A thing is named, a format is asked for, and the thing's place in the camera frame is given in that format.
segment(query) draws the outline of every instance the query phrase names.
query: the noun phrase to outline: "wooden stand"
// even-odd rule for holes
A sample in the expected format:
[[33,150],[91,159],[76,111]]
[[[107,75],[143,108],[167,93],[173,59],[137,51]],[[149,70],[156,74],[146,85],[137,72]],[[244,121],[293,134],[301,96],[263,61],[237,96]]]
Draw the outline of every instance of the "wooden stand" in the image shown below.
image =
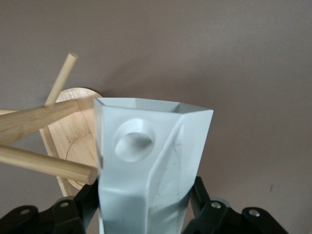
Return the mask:
[[[85,88],[72,88],[60,93],[57,102],[75,99],[78,111],[72,113],[40,130],[49,155],[96,167],[95,117],[93,101],[100,94]],[[59,184],[68,190],[66,182]],[[69,181],[75,188],[81,189],[84,183]]]
[[[78,56],[69,53],[42,107],[0,110],[0,162],[56,175],[64,196],[97,178],[93,99],[98,93],[73,88],[62,91]],[[40,130],[48,155],[6,146]]]

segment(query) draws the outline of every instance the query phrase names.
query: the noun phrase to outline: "wooden disc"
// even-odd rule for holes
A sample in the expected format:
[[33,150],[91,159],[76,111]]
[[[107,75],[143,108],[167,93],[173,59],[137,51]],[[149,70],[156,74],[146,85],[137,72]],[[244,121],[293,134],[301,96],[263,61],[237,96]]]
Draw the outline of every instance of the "wooden disc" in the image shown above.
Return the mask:
[[[79,111],[48,125],[59,158],[97,166],[94,99],[100,97],[100,94],[85,88],[71,88],[60,93],[57,102],[75,99]],[[84,185],[69,182],[79,190]]]

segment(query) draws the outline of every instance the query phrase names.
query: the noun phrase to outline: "circular recess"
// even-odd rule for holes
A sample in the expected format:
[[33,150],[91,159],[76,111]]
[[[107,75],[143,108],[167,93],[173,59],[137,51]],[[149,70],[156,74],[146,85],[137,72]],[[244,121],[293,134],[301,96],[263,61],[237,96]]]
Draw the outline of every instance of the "circular recess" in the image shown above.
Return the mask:
[[154,132],[147,121],[132,119],[124,123],[115,138],[115,153],[126,162],[147,157],[154,146]]
[[145,158],[153,148],[152,139],[144,133],[128,133],[115,147],[115,153],[127,162],[136,162]]

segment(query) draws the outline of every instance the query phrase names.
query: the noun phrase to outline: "black mount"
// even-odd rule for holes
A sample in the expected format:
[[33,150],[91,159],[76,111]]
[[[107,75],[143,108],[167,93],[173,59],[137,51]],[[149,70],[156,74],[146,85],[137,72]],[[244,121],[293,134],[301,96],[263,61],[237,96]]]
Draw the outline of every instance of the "black mount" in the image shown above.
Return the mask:
[[[242,214],[214,201],[196,177],[191,204],[195,219],[182,234],[287,234],[265,210],[245,208]],[[35,206],[20,206],[0,219],[1,234],[85,234],[98,202],[98,182],[85,185],[74,197],[58,200],[41,213]]]

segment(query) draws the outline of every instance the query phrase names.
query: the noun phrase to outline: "bamboo stick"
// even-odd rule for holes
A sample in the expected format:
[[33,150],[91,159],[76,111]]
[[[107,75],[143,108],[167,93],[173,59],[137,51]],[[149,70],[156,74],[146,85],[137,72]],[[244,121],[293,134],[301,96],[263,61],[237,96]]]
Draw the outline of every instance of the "bamboo stick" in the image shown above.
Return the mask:
[[0,116],[0,144],[7,145],[78,111],[75,100],[58,102],[53,109],[36,107]]
[[69,77],[70,72],[72,71],[76,61],[78,59],[78,55],[75,53],[69,53],[63,64],[61,71],[59,72],[58,78],[55,81],[53,88],[48,96],[47,101],[45,102],[45,106],[49,106],[52,108],[59,97],[60,92],[64,88],[64,85]]
[[95,167],[3,145],[0,145],[0,162],[89,185],[94,183],[98,175]]

